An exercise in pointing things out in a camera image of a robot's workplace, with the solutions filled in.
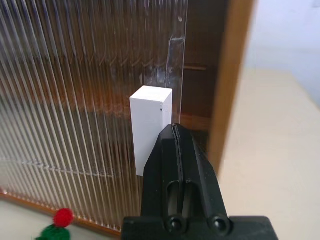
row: pom pom toy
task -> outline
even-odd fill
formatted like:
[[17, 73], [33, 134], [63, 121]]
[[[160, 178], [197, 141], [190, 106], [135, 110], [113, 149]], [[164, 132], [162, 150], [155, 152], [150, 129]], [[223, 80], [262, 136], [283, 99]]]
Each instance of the pom pom toy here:
[[70, 233], [65, 229], [74, 219], [69, 208], [62, 208], [53, 217], [53, 224], [46, 227], [36, 240], [70, 240]]

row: red pom pom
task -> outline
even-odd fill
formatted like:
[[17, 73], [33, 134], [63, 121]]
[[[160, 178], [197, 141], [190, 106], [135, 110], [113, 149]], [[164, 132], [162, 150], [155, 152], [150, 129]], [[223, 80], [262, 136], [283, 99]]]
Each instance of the red pom pom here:
[[56, 227], [65, 228], [67, 227], [72, 220], [74, 215], [69, 208], [61, 208], [53, 217], [53, 222]]

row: green pom pom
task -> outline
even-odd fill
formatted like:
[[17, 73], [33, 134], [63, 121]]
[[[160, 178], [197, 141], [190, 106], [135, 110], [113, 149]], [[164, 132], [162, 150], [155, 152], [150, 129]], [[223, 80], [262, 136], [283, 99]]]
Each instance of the green pom pom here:
[[70, 233], [63, 227], [50, 225], [43, 230], [40, 237], [36, 240], [70, 240]]

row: brown wooden edge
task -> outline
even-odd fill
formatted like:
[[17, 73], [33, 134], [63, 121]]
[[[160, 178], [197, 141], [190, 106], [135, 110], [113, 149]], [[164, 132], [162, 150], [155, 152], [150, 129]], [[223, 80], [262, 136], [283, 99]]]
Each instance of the brown wooden edge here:
[[208, 117], [181, 114], [180, 123], [189, 130], [209, 131], [211, 120]]
[[[38, 204], [31, 203], [31, 202], [16, 198], [16, 197], [8, 195], [8, 194], [3, 194], [1, 192], [0, 192], [0, 199], [4, 199], [4, 200], [6, 200], [8, 202], [12, 202], [12, 203], [17, 204], [19, 206], [27, 207], [27, 208], [30, 208], [32, 210], [36, 210], [38, 212], [41, 212], [41, 213], [44, 213], [44, 214], [47, 214], [47, 215], [52, 215], [53, 216], [56, 213], [56, 211], [54, 211], [54, 210], [52, 210], [52, 209], [50, 209], [48, 207], [40, 206]], [[112, 229], [109, 229], [107, 227], [100, 226], [100, 225], [97, 225], [97, 224], [95, 224], [93, 222], [89, 222], [87, 220], [83, 220], [83, 219], [79, 219], [79, 218], [75, 218], [73, 220], [72, 224], [75, 224], [75, 225], [78, 225], [80, 227], [84, 227], [86, 229], [95, 231], [96, 233], [109, 235], [109, 236], [112, 236], [112, 237], [115, 237], [115, 238], [118, 238], [121, 235], [121, 233], [119, 231], [112, 230]]]
[[208, 159], [218, 174], [255, 0], [229, 0], [215, 88]]

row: black plastic part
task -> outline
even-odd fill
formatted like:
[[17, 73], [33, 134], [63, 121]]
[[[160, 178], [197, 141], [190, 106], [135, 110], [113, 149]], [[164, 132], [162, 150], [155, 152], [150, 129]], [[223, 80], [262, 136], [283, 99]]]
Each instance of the black plastic part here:
[[123, 240], [276, 240], [267, 217], [228, 217], [216, 174], [189, 130], [168, 125], [144, 168], [140, 217]]

